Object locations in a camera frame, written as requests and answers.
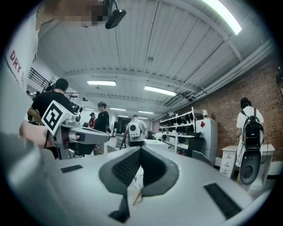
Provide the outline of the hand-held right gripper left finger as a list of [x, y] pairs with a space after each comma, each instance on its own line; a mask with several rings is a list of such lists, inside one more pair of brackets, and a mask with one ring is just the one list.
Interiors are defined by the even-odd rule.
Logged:
[[140, 167], [139, 148], [95, 157], [47, 160], [47, 170], [67, 211], [68, 226], [138, 226], [128, 187]]

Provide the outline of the white triangle patterned tablecloth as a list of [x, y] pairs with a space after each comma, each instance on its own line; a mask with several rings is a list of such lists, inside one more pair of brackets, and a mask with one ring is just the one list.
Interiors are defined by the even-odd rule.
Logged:
[[139, 197], [141, 196], [142, 188], [143, 188], [143, 176], [144, 176], [144, 170], [140, 166], [137, 173], [135, 174], [130, 186], [129, 190], [131, 192], [135, 191], [136, 197], [134, 199], [133, 205], [137, 202]]

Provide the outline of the person's left forearm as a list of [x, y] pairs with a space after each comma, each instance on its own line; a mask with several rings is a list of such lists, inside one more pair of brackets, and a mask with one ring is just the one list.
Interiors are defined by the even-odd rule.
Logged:
[[55, 147], [55, 142], [49, 130], [45, 126], [33, 125], [27, 121], [23, 121], [19, 134], [21, 137], [32, 141], [39, 148]]

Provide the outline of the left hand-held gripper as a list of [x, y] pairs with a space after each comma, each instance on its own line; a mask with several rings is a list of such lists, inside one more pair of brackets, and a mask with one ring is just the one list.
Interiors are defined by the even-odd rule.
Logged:
[[46, 140], [54, 143], [59, 158], [62, 157], [61, 151], [64, 151], [69, 159], [90, 155], [96, 144], [110, 140], [107, 133], [81, 127], [79, 117], [55, 100], [49, 104], [42, 122], [48, 130]]

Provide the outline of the person's white printed shirt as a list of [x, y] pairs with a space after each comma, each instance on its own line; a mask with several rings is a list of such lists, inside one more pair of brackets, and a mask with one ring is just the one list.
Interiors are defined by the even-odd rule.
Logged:
[[20, 126], [28, 122], [32, 98], [26, 91], [38, 47], [37, 12], [24, 18], [0, 55], [0, 134], [21, 137]]

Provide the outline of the white ceiling pipes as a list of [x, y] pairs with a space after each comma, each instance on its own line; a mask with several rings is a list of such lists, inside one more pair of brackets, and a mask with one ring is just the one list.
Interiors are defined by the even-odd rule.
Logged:
[[266, 40], [260, 47], [251, 53], [246, 59], [240, 62], [237, 66], [227, 72], [224, 76], [217, 79], [215, 82], [202, 89], [197, 94], [191, 94], [187, 99], [197, 100], [210, 93], [215, 92], [219, 88], [230, 83], [239, 76], [245, 74], [248, 70], [252, 69], [262, 60], [267, 58], [274, 50], [274, 42], [271, 39]]

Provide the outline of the white clothed table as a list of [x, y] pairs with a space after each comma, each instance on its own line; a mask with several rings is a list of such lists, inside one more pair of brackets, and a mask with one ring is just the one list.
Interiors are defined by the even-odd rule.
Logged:
[[168, 151], [169, 145], [161, 142], [159, 140], [152, 140], [152, 139], [145, 139], [144, 140], [144, 146], [147, 148], [154, 148], [160, 151]]

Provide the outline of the white drawer cabinet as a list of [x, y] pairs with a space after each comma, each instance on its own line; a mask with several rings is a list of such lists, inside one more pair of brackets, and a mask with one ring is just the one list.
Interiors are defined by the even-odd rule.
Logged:
[[[268, 171], [272, 162], [272, 156], [275, 148], [272, 144], [264, 144], [262, 148], [263, 152], [261, 160], [263, 161], [263, 163], [260, 166], [260, 170], [256, 180], [254, 181], [254, 184], [258, 182], [261, 185], [264, 185], [268, 176]], [[237, 146], [228, 146], [223, 148], [222, 161], [219, 171], [230, 179], [233, 177], [235, 169], [237, 168], [235, 165], [236, 154]]]

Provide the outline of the grey chair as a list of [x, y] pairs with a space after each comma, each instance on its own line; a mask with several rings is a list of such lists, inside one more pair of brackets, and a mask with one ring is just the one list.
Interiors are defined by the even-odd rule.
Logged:
[[192, 151], [192, 158], [200, 160], [200, 161], [212, 166], [211, 161], [201, 152]]

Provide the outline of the black round device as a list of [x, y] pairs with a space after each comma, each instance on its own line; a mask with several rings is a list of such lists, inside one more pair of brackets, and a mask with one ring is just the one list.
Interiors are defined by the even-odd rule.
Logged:
[[257, 110], [246, 117], [241, 134], [242, 147], [244, 148], [241, 157], [240, 181], [243, 185], [251, 185], [260, 170], [261, 146], [264, 142], [264, 128], [257, 116]]

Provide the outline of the white shelf rack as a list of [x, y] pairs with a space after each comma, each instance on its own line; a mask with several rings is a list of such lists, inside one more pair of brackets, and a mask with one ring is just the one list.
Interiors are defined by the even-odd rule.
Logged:
[[[196, 119], [197, 111], [194, 110], [194, 107], [191, 107], [189, 111], [193, 111], [194, 116], [195, 116], [195, 122], [196, 122], [197, 121]], [[188, 143], [189, 143], [188, 139], [194, 137], [193, 136], [194, 133], [196, 133], [196, 131], [186, 136], [185, 135], [169, 135], [169, 134], [164, 133], [167, 135], [167, 139], [164, 141], [164, 143], [168, 144], [169, 146], [172, 146], [175, 153], [182, 154], [183, 151], [187, 150]]]

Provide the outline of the group of black devices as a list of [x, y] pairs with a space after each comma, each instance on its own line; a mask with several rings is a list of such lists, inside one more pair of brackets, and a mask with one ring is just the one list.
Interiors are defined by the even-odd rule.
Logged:
[[175, 115], [160, 122], [161, 132], [169, 135], [190, 135], [195, 132], [195, 116], [193, 111]]

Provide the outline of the white fridge with red label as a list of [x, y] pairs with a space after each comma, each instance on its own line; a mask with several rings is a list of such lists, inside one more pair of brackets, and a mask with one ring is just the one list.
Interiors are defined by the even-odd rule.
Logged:
[[196, 132], [200, 132], [200, 137], [204, 138], [201, 153], [209, 159], [212, 166], [215, 165], [218, 148], [218, 124], [211, 118], [204, 118], [195, 122]]

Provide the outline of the black wall screen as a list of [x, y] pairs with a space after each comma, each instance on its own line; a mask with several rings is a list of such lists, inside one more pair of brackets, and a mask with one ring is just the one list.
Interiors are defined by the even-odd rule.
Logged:
[[118, 117], [118, 125], [116, 133], [122, 134], [126, 130], [126, 126], [131, 122], [131, 118], [128, 117]]

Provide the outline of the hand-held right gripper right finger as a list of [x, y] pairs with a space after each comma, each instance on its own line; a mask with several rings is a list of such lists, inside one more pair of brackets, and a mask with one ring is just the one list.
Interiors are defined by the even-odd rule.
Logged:
[[[212, 166], [168, 151], [152, 149], [176, 163], [179, 178], [165, 194], [144, 197], [130, 207], [130, 226], [243, 226], [244, 211], [253, 202], [250, 195]], [[205, 189], [217, 184], [239, 207], [227, 218]]]

